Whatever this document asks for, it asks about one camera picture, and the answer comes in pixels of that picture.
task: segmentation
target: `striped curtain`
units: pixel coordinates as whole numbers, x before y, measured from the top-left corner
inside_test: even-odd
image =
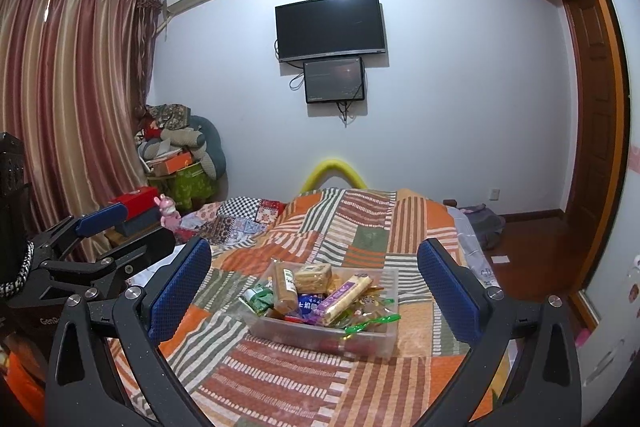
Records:
[[[131,40],[131,89],[132,109],[136,120],[134,126],[146,114],[146,97],[151,86],[151,71],[154,64],[156,30],[162,7],[161,0],[138,0],[133,12],[133,38]]]
[[[0,0],[0,130],[24,142],[43,230],[144,184],[130,131],[136,0]],[[103,236],[84,243],[89,259]]]

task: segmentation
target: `bag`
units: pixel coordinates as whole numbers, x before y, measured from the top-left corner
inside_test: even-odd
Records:
[[[485,204],[460,208],[471,223],[478,242],[483,250],[491,250],[500,244],[500,234],[506,221]]]

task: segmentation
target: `pink stuffed animal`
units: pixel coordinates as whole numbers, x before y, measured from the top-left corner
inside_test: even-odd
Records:
[[[154,203],[160,207],[160,214],[162,216],[160,218],[160,225],[172,232],[180,228],[182,218],[180,217],[180,212],[175,209],[174,200],[164,194],[160,194],[160,199],[154,198]]]

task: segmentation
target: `blue gripper pad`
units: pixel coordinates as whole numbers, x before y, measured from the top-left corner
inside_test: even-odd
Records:
[[[437,239],[427,239],[418,247],[418,270],[447,324],[457,340],[474,347],[482,337],[482,317],[478,303],[454,273],[464,269],[456,264]]]
[[[174,336],[210,265],[209,243],[195,237],[146,284],[143,322],[148,326],[149,340],[156,346]]]
[[[103,230],[110,229],[118,223],[127,220],[127,207],[122,203],[110,204],[100,210],[96,210],[93,214],[82,216],[78,219],[76,226],[76,235],[80,239],[91,237]]]

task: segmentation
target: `door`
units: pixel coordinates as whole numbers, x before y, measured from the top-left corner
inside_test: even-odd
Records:
[[[617,168],[615,75],[598,0],[563,1],[578,73],[578,142],[566,218],[575,240],[589,250]]]

